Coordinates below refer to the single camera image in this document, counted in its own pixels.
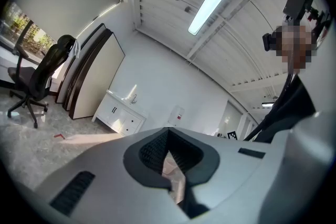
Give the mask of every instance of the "chair base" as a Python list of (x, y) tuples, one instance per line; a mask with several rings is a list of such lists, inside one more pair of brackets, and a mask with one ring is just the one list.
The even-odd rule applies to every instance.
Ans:
[(34, 120), (34, 128), (37, 128), (38, 127), (37, 120), (36, 120), (35, 114), (33, 112), (32, 104), (37, 105), (37, 106), (42, 106), (44, 108), (44, 111), (47, 112), (48, 111), (48, 108), (47, 108), (48, 103), (42, 104), (42, 103), (36, 102), (36, 101), (32, 100), (32, 97), (29, 96), (29, 95), (26, 95), (25, 97), (23, 97), (22, 95), (10, 90), (9, 91), (9, 96), (12, 97), (14, 95), (16, 97), (19, 97), (21, 100), (19, 102), (17, 102), (14, 106), (12, 106), (10, 109), (8, 109), (7, 116), (9, 118), (11, 118), (12, 117), (12, 111), (17, 109), (19, 106), (22, 105), (23, 108), (25, 106), (27, 106), (28, 110), (29, 110), (29, 112), (30, 112), (30, 114), (31, 114), (31, 116), (33, 117), (33, 120)]

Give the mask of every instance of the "floor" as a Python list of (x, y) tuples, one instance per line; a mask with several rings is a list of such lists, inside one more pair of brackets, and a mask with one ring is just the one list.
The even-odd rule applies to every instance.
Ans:
[(48, 112), (33, 105), (38, 129), (27, 108), (6, 111), (19, 101), (10, 98), (9, 91), (0, 88), (0, 154), (13, 179), (35, 189), (48, 175), (62, 167), (89, 147), (121, 138), (118, 133), (91, 117), (72, 120), (54, 97), (47, 96)]

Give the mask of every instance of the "white cloth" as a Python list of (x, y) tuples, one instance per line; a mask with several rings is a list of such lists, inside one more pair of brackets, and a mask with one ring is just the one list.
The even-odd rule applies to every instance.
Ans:
[(75, 40), (75, 44), (73, 45), (70, 53), (69, 53), (69, 57), (72, 58), (73, 56), (76, 56), (76, 58), (79, 58), (79, 54), (80, 54), (80, 43), (78, 42), (78, 40)]

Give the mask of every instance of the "black office chair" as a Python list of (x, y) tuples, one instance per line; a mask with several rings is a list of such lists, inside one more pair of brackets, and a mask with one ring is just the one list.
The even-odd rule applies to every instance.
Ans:
[(69, 55), (70, 50), (75, 44), (75, 39), (70, 35), (61, 36), (57, 44), (52, 45), (44, 56), (42, 62), (38, 65), (37, 69), (33, 67), (20, 67), (23, 58), (27, 59), (28, 54), (20, 45), (16, 45), (16, 49), (19, 52), (19, 60), (16, 68), (9, 67), (8, 74), (15, 82), (15, 89), (24, 91), (26, 96), (23, 97), (20, 94), (10, 90), (9, 95), (17, 96), (21, 99), (16, 105), (11, 107), (7, 116), (12, 117), (12, 111), (19, 106), (25, 107), (27, 105), (30, 114), (34, 119), (34, 128), (37, 128), (37, 120), (33, 113), (32, 104), (42, 106), (44, 111), (47, 112), (47, 103), (42, 104), (37, 101), (42, 100), (48, 95), (49, 90), (46, 89), (46, 85), (50, 76), (53, 75), (55, 70), (64, 63)]

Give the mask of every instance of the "ceiling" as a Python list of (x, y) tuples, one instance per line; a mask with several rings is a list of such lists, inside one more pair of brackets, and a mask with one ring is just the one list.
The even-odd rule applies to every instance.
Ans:
[(260, 121), (269, 111), (261, 103), (280, 94), (287, 76), (262, 35), (281, 25), (287, 0), (222, 0), (193, 36), (188, 28), (203, 1), (135, 0), (136, 28), (199, 67)]

